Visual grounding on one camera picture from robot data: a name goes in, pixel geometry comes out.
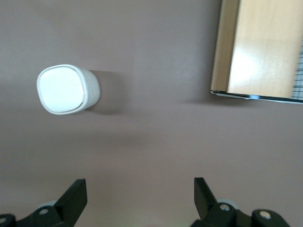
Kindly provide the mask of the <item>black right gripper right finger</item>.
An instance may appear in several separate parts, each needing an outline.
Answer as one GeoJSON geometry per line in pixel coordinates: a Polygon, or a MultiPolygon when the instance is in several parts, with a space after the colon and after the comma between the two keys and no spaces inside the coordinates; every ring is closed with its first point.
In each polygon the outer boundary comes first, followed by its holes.
{"type": "Polygon", "coordinates": [[[202,177],[194,178],[194,202],[200,219],[193,227],[288,227],[272,210],[257,209],[249,216],[227,202],[218,202],[202,177]]]}

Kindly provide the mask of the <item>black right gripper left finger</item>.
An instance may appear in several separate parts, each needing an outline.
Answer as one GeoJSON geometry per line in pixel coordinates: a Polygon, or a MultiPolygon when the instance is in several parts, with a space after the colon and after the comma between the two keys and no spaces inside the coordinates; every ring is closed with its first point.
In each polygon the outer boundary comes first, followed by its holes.
{"type": "Polygon", "coordinates": [[[1,214],[2,227],[73,227],[87,205],[85,179],[77,179],[53,205],[37,208],[16,220],[13,214],[1,214]]]}

